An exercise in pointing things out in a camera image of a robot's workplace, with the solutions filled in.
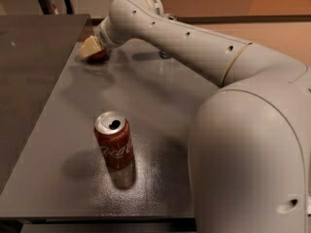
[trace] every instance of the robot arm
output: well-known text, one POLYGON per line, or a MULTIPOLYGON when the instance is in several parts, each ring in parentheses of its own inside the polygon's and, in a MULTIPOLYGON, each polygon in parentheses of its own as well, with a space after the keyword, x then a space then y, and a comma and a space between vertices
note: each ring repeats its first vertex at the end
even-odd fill
POLYGON ((276 50, 162 17, 160 0, 115 0, 106 49, 145 40, 220 89, 190 127, 198 232, 307 232, 311 71, 276 50))

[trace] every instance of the coca-cola logo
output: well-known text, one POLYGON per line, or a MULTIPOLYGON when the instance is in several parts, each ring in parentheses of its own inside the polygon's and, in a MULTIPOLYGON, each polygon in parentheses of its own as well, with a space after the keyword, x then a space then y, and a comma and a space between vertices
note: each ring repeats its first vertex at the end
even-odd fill
POLYGON ((127 144, 125 144, 119 150, 110 150, 108 147, 101 147, 101 150, 104 155, 110 155, 114 158, 122 158, 132 151, 132 141, 129 138, 127 144))

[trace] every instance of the coca-cola can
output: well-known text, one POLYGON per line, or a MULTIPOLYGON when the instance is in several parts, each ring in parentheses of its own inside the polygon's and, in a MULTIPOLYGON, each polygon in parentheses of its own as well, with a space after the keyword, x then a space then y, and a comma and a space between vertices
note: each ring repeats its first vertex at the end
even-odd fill
POLYGON ((132 161, 133 146, 124 115, 115 111, 100 115, 95 122, 94 134, 107 166, 119 170, 132 161))

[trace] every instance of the table surface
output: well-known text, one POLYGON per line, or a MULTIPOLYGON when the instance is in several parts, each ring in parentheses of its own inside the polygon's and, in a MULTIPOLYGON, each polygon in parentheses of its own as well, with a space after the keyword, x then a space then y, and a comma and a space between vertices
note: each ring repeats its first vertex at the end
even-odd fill
POLYGON ((217 88, 134 40, 89 64, 77 44, 1 196, 0 217, 193 217, 187 138, 217 88), (135 160, 107 169, 93 135, 103 112, 125 114, 135 160))
POLYGON ((0 194, 88 21, 0 17, 0 194))

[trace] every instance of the silver can top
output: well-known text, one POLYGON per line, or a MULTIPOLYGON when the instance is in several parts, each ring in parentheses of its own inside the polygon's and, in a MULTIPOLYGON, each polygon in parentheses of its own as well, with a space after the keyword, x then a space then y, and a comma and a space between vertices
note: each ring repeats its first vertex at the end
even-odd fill
POLYGON ((100 115, 95 128, 103 135, 113 135, 120 132, 125 126, 125 117, 119 112, 111 111, 100 115))

